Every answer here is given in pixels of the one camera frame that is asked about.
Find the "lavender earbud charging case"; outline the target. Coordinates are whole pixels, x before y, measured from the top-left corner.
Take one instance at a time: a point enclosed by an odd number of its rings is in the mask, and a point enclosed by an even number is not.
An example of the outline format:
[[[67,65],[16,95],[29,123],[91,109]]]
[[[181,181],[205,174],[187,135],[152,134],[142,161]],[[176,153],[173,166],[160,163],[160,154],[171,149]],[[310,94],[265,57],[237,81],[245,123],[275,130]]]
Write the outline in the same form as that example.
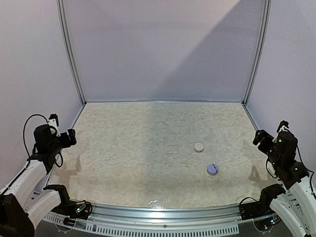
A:
[[[209,175],[215,176],[219,172],[219,167],[216,164],[210,164],[207,166],[207,173]]]

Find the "pink earbud charging case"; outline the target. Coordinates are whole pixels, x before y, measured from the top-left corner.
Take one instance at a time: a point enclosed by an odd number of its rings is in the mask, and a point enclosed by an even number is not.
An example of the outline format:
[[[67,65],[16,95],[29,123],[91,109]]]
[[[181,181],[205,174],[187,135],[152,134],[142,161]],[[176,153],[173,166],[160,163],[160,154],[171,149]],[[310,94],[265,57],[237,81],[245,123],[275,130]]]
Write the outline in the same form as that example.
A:
[[[194,144],[194,150],[197,152],[197,153],[201,153],[204,151],[204,145],[202,143],[195,143]]]

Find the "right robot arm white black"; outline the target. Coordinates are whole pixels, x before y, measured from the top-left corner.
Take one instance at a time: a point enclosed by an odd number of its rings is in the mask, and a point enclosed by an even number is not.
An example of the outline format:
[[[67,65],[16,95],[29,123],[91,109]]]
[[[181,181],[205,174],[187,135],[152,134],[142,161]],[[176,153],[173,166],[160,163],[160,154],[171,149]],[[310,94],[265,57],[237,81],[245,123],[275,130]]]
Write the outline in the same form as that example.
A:
[[[257,130],[253,144],[265,153],[272,164],[279,184],[261,191],[255,205],[259,215],[274,211],[295,237],[316,235],[316,194],[311,174],[302,162],[296,161],[298,140],[282,126],[276,137]]]

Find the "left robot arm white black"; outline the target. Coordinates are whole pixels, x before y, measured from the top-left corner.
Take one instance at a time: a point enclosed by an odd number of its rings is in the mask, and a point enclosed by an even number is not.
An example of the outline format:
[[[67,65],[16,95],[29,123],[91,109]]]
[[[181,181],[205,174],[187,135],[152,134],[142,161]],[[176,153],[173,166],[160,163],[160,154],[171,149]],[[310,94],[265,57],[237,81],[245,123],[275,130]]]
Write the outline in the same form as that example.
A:
[[[29,201],[29,197],[51,172],[62,149],[77,143],[75,130],[59,133],[53,125],[43,124],[34,130],[34,139],[35,152],[0,194],[2,237],[33,237],[37,225],[51,210],[70,214],[74,208],[64,185],[48,185],[34,200]]]

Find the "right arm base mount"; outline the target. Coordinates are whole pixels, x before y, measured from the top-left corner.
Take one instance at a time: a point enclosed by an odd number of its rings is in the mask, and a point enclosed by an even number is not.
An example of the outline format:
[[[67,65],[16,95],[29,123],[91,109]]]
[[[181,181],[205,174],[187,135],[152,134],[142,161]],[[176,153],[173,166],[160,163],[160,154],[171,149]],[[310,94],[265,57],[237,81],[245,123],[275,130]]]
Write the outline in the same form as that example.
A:
[[[256,200],[252,197],[245,197],[238,204],[241,219],[250,220],[264,216],[272,216],[273,222],[280,222],[281,218],[270,208],[271,202],[277,197],[261,198]]]

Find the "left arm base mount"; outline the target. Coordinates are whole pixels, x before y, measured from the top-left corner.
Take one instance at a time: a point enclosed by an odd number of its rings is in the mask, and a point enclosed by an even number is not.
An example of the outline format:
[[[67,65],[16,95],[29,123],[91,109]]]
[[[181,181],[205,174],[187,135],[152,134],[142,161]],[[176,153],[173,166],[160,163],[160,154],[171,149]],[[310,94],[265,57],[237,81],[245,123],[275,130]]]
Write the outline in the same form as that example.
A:
[[[68,216],[69,219],[87,220],[92,213],[92,204],[86,200],[70,201],[68,204],[61,204],[52,209],[52,212]]]

